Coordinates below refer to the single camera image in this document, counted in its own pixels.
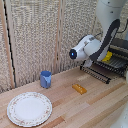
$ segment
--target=cup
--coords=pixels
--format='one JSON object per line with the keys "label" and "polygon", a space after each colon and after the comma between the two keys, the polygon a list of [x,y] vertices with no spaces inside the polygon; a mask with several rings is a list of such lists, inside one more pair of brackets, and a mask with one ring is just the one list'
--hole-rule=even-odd
{"label": "cup", "polygon": [[51,86],[51,72],[42,71],[40,73],[40,84],[43,88],[49,88]]}

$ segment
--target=plate rim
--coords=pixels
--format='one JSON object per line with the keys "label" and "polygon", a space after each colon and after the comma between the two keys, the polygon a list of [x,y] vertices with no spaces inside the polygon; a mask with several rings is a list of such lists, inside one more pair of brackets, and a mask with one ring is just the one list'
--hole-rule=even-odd
{"label": "plate rim", "polygon": [[49,113],[49,115],[47,116],[47,118],[46,118],[45,120],[40,121],[38,124],[35,124],[35,125],[34,125],[34,124],[31,124],[31,125],[20,125],[20,124],[16,123],[14,120],[11,119],[11,116],[10,116],[10,114],[9,114],[9,107],[10,107],[10,104],[13,102],[14,99],[16,99],[17,97],[19,97],[20,95],[27,94],[27,93],[37,93],[37,94],[40,94],[40,95],[46,97],[45,95],[43,95],[43,94],[41,94],[41,93],[38,93],[38,92],[25,92],[25,93],[21,93],[21,94],[15,96],[15,97],[9,102],[9,104],[8,104],[8,106],[7,106],[7,116],[8,116],[8,118],[9,118],[14,124],[16,124],[16,125],[18,125],[18,126],[22,126],[22,127],[33,127],[33,126],[40,125],[40,124],[44,123],[44,122],[50,117],[50,115],[51,115],[51,113],[52,113],[52,103],[51,103],[51,101],[49,100],[48,97],[46,97],[46,98],[47,98],[47,100],[49,100],[51,110],[50,110],[50,113]]}

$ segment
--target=wooden countertop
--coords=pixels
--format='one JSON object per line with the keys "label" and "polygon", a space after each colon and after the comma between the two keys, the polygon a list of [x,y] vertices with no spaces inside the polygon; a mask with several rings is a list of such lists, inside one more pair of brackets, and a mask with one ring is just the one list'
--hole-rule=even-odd
{"label": "wooden countertop", "polygon": [[[73,84],[80,84],[87,93],[81,95],[72,88]],[[124,78],[105,84],[77,67],[53,75],[49,89],[37,81],[0,94],[0,128],[19,128],[8,119],[6,111],[10,100],[25,92],[41,93],[53,105],[49,119],[36,128],[109,128],[128,101]]]}

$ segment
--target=plate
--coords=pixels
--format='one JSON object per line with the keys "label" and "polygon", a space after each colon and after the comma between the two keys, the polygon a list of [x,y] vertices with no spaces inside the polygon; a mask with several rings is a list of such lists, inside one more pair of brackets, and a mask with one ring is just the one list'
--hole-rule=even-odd
{"label": "plate", "polygon": [[7,107],[8,118],[23,127],[37,126],[46,121],[52,112],[50,100],[36,92],[22,93],[13,98]]}

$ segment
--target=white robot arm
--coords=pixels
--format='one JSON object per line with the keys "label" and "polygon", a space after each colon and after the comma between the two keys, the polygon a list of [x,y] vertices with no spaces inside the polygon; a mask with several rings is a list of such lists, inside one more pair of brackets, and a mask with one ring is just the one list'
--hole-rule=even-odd
{"label": "white robot arm", "polygon": [[102,40],[93,35],[85,36],[77,46],[69,52],[71,59],[76,61],[101,61],[105,58],[109,45],[120,27],[120,13],[127,0],[99,0],[96,16],[103,28]]}

